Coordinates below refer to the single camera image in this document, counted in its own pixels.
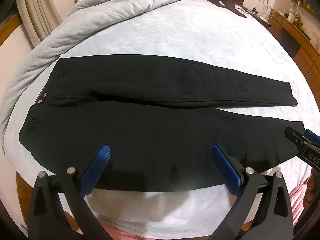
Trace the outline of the pink sleeve right forearm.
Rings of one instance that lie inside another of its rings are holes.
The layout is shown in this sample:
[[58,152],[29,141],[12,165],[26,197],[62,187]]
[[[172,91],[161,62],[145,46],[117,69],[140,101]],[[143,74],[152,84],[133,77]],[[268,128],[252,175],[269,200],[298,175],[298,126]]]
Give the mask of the pink sleeve right forearm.
[[307,188],[308,187],[306,184],[302,184],[295,187],[289,194],[292,209],[293,225],[297,224],[300,215],[304,211],[303,199],[305,197],[305,192]]

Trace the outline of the person's right hand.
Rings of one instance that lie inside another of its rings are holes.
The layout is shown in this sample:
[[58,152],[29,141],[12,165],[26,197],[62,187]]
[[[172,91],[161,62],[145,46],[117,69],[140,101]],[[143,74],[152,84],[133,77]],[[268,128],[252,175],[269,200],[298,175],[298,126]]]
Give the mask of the person's right hand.
[[305,191],[305,196],[303,199],[303,207],[305,209],[309,208],[309,206],[313,203],[314,199],[319,194],[319,172],[312,168],[311,176],[307,181],[307,189]]

